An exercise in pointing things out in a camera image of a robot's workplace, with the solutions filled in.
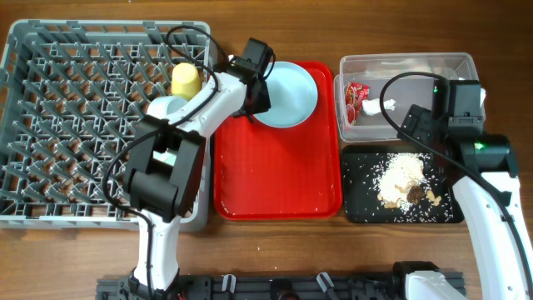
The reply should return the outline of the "light blue plate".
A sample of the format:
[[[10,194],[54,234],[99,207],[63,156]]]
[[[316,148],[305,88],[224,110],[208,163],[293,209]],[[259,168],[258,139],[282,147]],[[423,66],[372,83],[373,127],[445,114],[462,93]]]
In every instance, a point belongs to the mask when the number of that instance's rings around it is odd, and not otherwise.
[[[305,122],[318,101],[317,85],[311,74],[293,62],[276,62],[266,79],[271,107],[255,115],[274,128],[292,128]]]

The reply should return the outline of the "white napkin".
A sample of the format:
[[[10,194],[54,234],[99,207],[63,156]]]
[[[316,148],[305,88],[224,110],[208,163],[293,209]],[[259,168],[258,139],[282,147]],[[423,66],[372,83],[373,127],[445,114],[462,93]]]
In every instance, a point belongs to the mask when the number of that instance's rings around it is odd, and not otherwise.
[[[385,110],[394,111],[396,108],[395,104],[396,104],[396,101],[394,99],[389,99],[383,102],[383,106]],[[378,113],[381,113],[380,99],[375,98],[372,100],[363,100],[362,109],[363,109],[363,112],[367,116],[374,116],[374,115],[377,115]]]

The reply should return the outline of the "red strawberry candy wrapper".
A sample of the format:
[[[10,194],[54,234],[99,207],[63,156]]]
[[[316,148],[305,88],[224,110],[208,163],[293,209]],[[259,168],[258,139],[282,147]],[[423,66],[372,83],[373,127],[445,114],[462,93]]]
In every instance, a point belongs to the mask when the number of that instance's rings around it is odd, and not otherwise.
[[[358,82],[350,82],[346,88],[346,120],[354,126],[362,110],[362,101],[367,100],[370,87]]]

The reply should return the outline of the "yellow plastic cup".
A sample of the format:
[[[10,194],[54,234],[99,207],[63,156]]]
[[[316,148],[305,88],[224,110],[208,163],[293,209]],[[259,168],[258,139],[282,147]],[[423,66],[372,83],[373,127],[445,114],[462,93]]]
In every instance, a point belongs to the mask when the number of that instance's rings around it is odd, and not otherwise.
[[[181,62],[172,69],[171,95],[193,99],[202,89],[202,80],[197,68],[188,62]]]

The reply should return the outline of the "green bowl with rice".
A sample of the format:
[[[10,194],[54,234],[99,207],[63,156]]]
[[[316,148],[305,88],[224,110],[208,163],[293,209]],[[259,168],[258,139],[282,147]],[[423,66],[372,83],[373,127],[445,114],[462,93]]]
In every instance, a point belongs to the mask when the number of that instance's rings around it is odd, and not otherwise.
[[[173,166],[177,155],[172,151],[158,152],[154,151],[152,153],[153,158],[161,163],[165,163],[169,166]]]

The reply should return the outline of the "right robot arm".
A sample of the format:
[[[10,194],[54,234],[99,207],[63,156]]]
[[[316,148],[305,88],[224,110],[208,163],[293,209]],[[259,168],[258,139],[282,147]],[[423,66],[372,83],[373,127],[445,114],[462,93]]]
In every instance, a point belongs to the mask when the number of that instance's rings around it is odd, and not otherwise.
[[[466,221],[485,299],[532,297],[532,246],[509,140],[484,131],[481,84],[431,74],[432,105],[411,105],[399,139],[441,161]]]

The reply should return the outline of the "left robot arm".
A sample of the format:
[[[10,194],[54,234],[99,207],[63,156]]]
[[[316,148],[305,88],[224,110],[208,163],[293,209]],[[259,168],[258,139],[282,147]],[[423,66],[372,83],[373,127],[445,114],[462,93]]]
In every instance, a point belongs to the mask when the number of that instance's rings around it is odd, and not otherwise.
[[[134,296],[177,296],[179,227],[200,189],[207,141],[228,117],[270,109],[266,79],[275,60],[271,47],[251,38],[188,104],[139,122],[125,173],[130,204],[140,213],[139,261],[128,280]]]

